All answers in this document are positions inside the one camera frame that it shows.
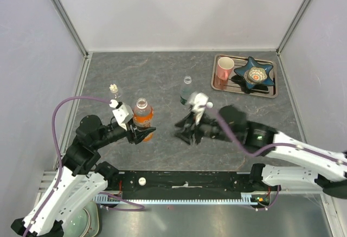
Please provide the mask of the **clear bottle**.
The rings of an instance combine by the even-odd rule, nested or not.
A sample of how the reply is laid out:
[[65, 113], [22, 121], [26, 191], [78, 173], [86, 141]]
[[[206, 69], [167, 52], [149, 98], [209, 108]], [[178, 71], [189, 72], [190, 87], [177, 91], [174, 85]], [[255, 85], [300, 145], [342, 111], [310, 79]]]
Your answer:
[[113, 94], [113, 99], [115, 99], [117, 102], [120, 102], [123, 100], [123, 92], [122, 91], [117, 91], [115, 93], [112, 93]]

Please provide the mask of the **orange drink bottle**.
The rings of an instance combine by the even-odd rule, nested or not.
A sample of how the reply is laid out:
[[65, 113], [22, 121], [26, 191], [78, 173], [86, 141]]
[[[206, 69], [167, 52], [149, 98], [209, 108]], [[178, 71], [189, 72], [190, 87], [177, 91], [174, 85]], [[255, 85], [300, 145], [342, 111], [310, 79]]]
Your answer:
[[144, 130], [151, 126], [153, 108], [145, 98], [139, 98], [136, 101], [133, 113], [134, 123], [139, 130]]

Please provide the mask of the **cream bottle cap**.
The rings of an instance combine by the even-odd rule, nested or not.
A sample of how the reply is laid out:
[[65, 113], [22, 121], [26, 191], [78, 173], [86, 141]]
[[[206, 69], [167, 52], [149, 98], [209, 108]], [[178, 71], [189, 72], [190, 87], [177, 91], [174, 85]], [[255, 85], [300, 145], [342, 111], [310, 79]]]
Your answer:
[[116, 84], [111, 84], [109, 89], [113, 94], [116, 94], [119, 91], [118, 86]]

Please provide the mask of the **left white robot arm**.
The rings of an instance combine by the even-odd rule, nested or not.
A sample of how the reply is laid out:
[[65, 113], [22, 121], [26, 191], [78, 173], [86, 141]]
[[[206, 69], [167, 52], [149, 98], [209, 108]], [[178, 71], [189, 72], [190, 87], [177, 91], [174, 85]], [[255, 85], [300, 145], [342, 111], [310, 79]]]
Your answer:
[[11, 229], [20, 236], [63, 236], [70, 220], [96, 194], [119, 184], [117, 169], [108, 163], [90, 172], [101, 157], [98, 150], [123, 138], [139, 144], [154, 131], [155, 127], [138, 129], [132, 118], [120, 126], [117, 122], [103, 125], [96, 115], [85, 116], [44, 196], [26, 217], [16, 219]]

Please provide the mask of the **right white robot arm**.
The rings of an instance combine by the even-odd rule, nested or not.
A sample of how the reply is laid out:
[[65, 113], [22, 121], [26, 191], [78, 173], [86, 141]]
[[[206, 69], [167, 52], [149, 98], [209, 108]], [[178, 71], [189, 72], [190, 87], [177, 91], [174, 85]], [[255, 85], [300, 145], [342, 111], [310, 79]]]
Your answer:
[[193, 107], [175, 126], [175, 136], [187, 144], [199, 144], [202, 138], [233, 142], [246, 155], [280, 159], [296, 168], [275, 171], [268, 165], [253, 165], [249, 186], [261, 190], [265, 186], [304, 186], [321, 188], [323, 193], [346, 198], [346, 152], [333, 152], [300, 142], [285, 133], [247, 119], [246, 113], [232, 105], [208, 116], [202, 107]]

